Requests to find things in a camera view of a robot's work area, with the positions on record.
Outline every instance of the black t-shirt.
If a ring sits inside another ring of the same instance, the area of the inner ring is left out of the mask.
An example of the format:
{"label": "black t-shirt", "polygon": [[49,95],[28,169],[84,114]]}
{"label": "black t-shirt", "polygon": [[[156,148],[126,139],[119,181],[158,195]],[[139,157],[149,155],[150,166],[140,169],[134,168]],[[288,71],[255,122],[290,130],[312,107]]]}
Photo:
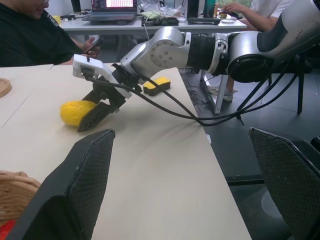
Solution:
{"label": "black t-shirt", "polygon": [[0,67],[57,65],[81,53],[46,11],[35,20],[0,3]]}

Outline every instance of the floor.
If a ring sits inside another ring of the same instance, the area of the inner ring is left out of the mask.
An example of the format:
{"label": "floor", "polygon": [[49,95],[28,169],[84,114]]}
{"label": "floor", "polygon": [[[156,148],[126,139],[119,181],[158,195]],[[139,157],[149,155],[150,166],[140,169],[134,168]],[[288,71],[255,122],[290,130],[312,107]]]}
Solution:
{"label": "floor", "polygon": [[[103,62],[114,62],[116,60],[114,50],[102,51],[100,59]],[[275,80],[278,75],[273,74],[272,79]],[[275,97],[290,81],[292,76],[293,74],[285,74],[275,88],[256,103],[254,107],[260,106]],[[203,85],[200,82],[200,75],[187,72],[181,74],[181,77],[198,116],[217,116],[212,112],[212,105],[206,97]],[[209,81],[211,85],[218,85],[220,78],[216,77]],[[238,92],[234,94],[232,102],[223,102],[220,115],[235,112],[256,85],[257,83],[236,82],[234,88]],[[253,99],[259,96],[267,87],[266,83]],[[244,125],[238,119],[233,118],[216,126],[204,127],[205,132],[210,135],[212,149],[226,177],[260,174],[255,152],[248,137],[251,127],[280,132],[308,142],[320,135],[320,69],[315,69],[311,73],[305,74],[303,108],[300,115],[297,115],[297,99],[298,79],[275,102],[262,109],[243,114],[242,121]],[[264,185],[231,187],[231,192],[240,208],[244,200],[248,199],[252,194],[260,192],[263,187]],[[252,239],[262,240],[264,238],[252,236]]]}

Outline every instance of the sponge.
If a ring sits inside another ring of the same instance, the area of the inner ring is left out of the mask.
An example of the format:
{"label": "sponge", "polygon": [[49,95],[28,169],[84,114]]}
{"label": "sponge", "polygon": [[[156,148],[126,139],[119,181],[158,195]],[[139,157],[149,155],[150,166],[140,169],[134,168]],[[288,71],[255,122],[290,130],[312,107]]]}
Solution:
{"label": "sponge", "polygon": [[[162,87],[164,90],[170,89],[171,81],[166,77],[159,77],[155,80],[155,83]],[[161,92],[160,88],[153,85],[151,82],[147,82],[143,85],[143,92],[150,96],[155,96]]]}

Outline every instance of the laptop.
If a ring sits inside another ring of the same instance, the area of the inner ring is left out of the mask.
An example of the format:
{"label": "laptop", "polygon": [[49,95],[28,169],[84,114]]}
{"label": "laptop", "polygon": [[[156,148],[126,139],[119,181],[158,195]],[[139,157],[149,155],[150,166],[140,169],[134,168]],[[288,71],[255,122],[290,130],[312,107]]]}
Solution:
{"label": "laptop", "polygon": [[127,24],[136,19],[137,0],[91,0],[92,15],[83,21]]}

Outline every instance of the hand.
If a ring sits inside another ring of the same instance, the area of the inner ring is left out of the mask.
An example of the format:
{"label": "hand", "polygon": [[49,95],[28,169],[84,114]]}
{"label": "hand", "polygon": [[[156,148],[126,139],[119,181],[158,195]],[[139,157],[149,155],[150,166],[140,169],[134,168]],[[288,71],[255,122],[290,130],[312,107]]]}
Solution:
{"label": "hand", "polygon": [[[85,53],[88,49],[90,49],[93,44],[92,42],[95,40],[94,37],[91,37],[88,41],[86,41],[83,45],[82,51]],[[100,47],[95,47],[94,49],[92,49],[91,51],[88,52],[88,56],[90,58],[96,59],[100,53]]]}
{"label": "hand", "polygon": [[238,14],[244,14],[249,8],[246,6],[241,5],[240,3],[233,2],[231,4],[228,4],[222,8],[223,11],[226,11],[227,13],[238,13]]}

